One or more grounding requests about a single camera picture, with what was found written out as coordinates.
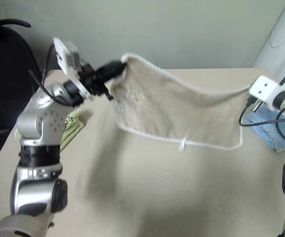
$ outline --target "black chair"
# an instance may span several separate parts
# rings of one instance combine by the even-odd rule
[[[0,20],[0,150],[17,117],[37,90],[28,70],[41,80],[40,69],[29,45],[17,32],[3,26],[7,24],[31,27],[18,19]]]

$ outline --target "cable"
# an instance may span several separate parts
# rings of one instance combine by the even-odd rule
[[[58,104],[61,104],[61,105],[64,105],[64,106],[71,106],[71,104],[69,104],[67,101],[66,101],[66,103],[64,103],[64,102],[62,102],[62,101],[56,99],[56,97],[52,96],[52,95],[46,90],[46,88],[39,82],[39,80],[37,79],[36,75],[34,74],[34,72],[33,72],[32,70],[29,70],[29,74],[30,74],[31,78],[33,78],[34,81],[38,84],[38,86],[40,87],[40,89],[41,89],[42,91],[44,91],[45,94],[48,95],[52,100],[54,100],[54,101],[57,102]]]
[[[264,122],[255,122],[255,123],[250,123],[250,124],[241,123],[242,117],[243,117],[244,113],[246,112],[247,108],[248,108],[248,105],[245,106],[245,108],[242,110],[240,117],[239,117],[239,124],[242,127],[251,127],[251,126],[257,126],[257,125],[263,125],[263,124],[269,124],[269,123],[285,122],[285,118],[284,118],[284,119],[268,120],[268,121],[264,121]]]
[[[31,82],[32,95],[34,95],[36,90],[35,90],[35,87],[34,87],[34,82],[33,82],[32,77],[30,77],[30,82]]]
[[[46,73],[48,71],[48,66],[49,66],[50,55],[51,55],[53,49],[54,49],[54,44],[52,43],[48,49],[48,52],[47,52],[46,64],[45,64],[45,67],[43,69],[43,74],[42,74],[42,82],[41,82],[42,85],[44,85],[44,83],[45,83]]]
[[[280,116],[284,113],[285,111],[285,107],[281,109],[281,111],[278,113],[278,115],[276,116],[276,119],[279,119]],[[282,131],[280,130],[279,124],[278,122],[275,123],[276,129],[279,132],[279,134],[282,136],[282,138],[285,140],[285,135],[282,133]]]

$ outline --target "blue cloth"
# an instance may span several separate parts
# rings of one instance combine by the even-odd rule
[[[268,120],[276,119],[279,112],[270,111],[266,106],[262,105],[256,112],[251,112],[245,117],[245,122],[247,124],[255,122],[264,122]],[[280,130],[285,136],[285,122],[280,122]],[[283,151],[285,149],[285,140],[275,127],[275,123],[269,123],[264,125],[257,125],[250,127],[260,138],[272,149],[277,152]]]

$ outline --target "beige towel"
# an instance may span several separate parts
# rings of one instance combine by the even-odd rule
[[[232,150],[242,143],[238,118],[247,88],[211,93],[145,59],[125,54],[128,66],[111,87],[120,128],[142,136],[185,145]]]

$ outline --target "white towel edge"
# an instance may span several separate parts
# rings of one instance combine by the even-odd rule
[[[240,148],[242,146],[242,143],[243,143],[243,135],[242,135],[243,129],[241,126],[240,126],[239,143],[233,147],[222,147],[222,146],[213,145],[213,144],[209,144],[209,143],[194,142],[194,141],[190,141],[190,140],[158,137],[155,135],[150,135],[147,133],[137,131],[137,130],[130,128],[130,127],[126,127],[126,126],[120,124],[118,121],[116,121],[116,124],[120,129],[122,129],[124,131],[130,132],[130,133],[142,136],[142,137],[147,137],[147,138],[152,138],[155,140],[163,141],[163,142],[172,142],[172,143],[178,143],[178,144],[181,144],[181,142],[184,142],[186,145],[192,145],[192,146],[198,146],[198,147],[208,147],[208,148],[214,148],[217,150],[224,150],[224,151],[234,151],[234,150]]]
[[[201,89],[201,88],[197,88],[197,87],[194,87],[194,86],[191,86],[187,83],[185,83],[181,78],[175,76],[174,74],[172,73],[169,73],[168,71],[162,69],[162,68],[159,68],[158,66],[150,63],[148,60],[142,58],[141,56],[137,55],[137,54],[134,54],[134,53],[124,53],[121,57],[121,61],[123,63],[127,62],[129,58],[136,58],[138,60],[140,60],[142,63],[144,63],[145,65],[147,65],[148,67],[158,71],[159,73],[175,80],[177,83],[180,83],[182,84],[183,86],[191,89],[191,90],[194,90],[194,91],[198,91],[198,92],[201,92],[201,93],[205,93],[205,94],[209,94],[209,95],[225,95],[225,94],[230,94],[230,95],[234,95],[234,94],[237,94],[237,93],[240,93],[240,92],[243,92],[247,89],[249,89],[251,87],[251,84],[248,84],[244,87],[241,87],[241,88],[238,88],[238,89],[232,89],[232,90],[223,90],[223,91],[217,91],[217,92],[211,92],[209,90],[205,90],[205,89]],[[119,84],[121,81],[123,81],[125,79],[125,75],[126,75],[126,70],[124,70],[124,73],[119,76],[118,79],[114,80],[113,84],[117,85]]]

